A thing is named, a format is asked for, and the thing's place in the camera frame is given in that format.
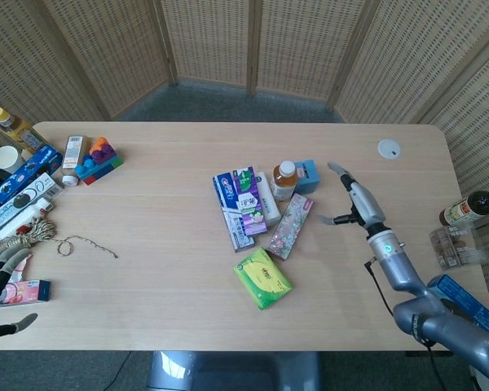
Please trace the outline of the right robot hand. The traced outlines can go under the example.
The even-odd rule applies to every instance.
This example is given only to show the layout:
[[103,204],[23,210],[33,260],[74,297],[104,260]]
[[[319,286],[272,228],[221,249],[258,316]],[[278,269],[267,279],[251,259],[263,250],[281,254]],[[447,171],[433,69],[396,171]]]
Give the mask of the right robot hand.
[[339,175],[352,205],[349,214],[337,217],[319,215],[318,219],[329,226],[358,223],[368,233],[368,239],[389,230],[389,227],[385,225],[385,214],[370,190],[357,182],[352,174],[338,163],[329,161],[328,167]]

